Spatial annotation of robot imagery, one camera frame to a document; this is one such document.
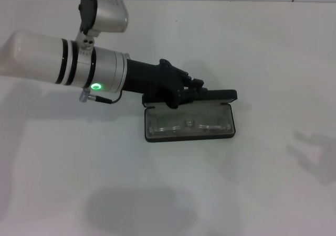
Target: black ring band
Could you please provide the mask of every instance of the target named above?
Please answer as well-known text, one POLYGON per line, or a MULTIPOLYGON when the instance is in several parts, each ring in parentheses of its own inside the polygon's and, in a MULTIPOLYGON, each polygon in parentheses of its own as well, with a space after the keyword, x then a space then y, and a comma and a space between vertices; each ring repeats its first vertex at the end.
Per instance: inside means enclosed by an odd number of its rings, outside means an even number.
POLYGON ((64 78, 65 70, 67 69, 67 62, 68 62, 68 42, 65 39, 62 39, 63 43, 63 55, 62 55, 62 63, 61 68, 59 70, 58 78, 55 84, 60 84, 64 78))
POLYGON ((75 74, 76 74, 76 69, 77 69, 77 59, 78 59, 78 47, 77 47, 77 43, 75 41, 71 41, 71 45, 72 45, 72 63, 71 63, 71 69, 70 69, 70 74, 68 77, 68 81, 67 83, 65 83, 65 85, 71 85, 75 74))
POLYGON ((93 81, 93 76, 95 74, 95 71, 96 71, 96 60, 97 60, 97 56, 96 56, 96 49, 93 48, 93 51, 92 51, 92 55, 91 55, 91 66, 90 66, 90 72, 89 72, 89 76, 88 76, 88 79, 84 85, 83 88, 88 88, 92 81, 93 81))

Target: green led light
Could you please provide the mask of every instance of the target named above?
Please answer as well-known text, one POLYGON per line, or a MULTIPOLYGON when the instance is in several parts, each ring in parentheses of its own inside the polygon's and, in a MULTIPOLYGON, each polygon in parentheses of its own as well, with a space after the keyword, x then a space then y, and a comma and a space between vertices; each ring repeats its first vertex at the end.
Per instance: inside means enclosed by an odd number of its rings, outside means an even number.
POLYGON ((99 90, 99 89, 101 89, 101 84, 94 83, 94 84, 91 85, 91 88, 93 90, 99 90))

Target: white table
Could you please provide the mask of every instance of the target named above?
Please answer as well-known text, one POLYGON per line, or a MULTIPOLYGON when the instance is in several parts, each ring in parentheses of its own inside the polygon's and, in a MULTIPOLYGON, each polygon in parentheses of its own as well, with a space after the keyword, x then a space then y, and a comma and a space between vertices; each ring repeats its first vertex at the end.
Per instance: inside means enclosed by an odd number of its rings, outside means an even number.
MULTIPOLYGON (((0 0, 0 42, 74 39, 78 3, 0 0)), ((336 4, 126 5, 97 46, 236 89, 236 136, 150 144, 140 95, 0 78, 0 235, 335 235, 336 4)))

